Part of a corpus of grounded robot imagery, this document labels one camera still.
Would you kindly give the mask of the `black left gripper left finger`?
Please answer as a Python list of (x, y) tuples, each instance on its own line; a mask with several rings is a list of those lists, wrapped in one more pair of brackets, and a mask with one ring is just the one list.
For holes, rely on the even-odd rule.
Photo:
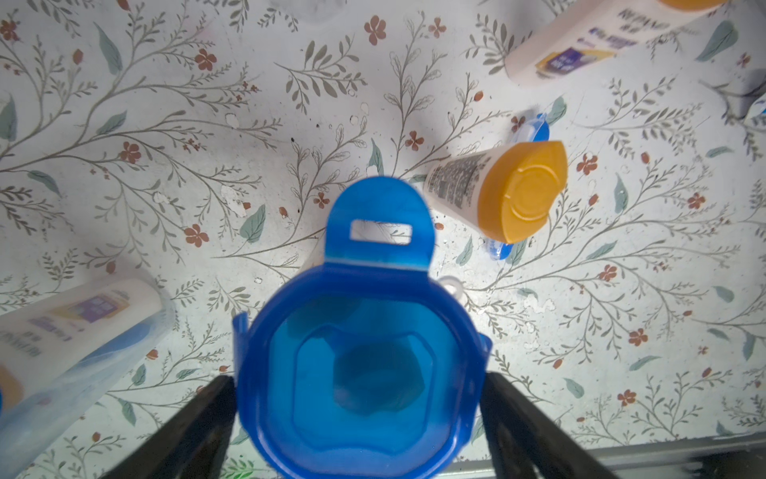
[(217, 478), (229, 449), (235, 381), (220, 375), (204, 387), (106, 478)]

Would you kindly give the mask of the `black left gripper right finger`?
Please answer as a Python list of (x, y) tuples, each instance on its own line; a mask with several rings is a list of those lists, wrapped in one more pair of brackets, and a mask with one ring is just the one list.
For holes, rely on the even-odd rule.
[(480, 409), (498, 478), (614, 478), (502, 374), (489, 372)]

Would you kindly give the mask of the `clear plastic kit container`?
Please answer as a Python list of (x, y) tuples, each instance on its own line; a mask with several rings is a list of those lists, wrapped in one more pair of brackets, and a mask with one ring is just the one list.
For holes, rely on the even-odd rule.
[(1, 317), (1, 475), (14, 478), (170, 331), (175, 308), (116, 275)]

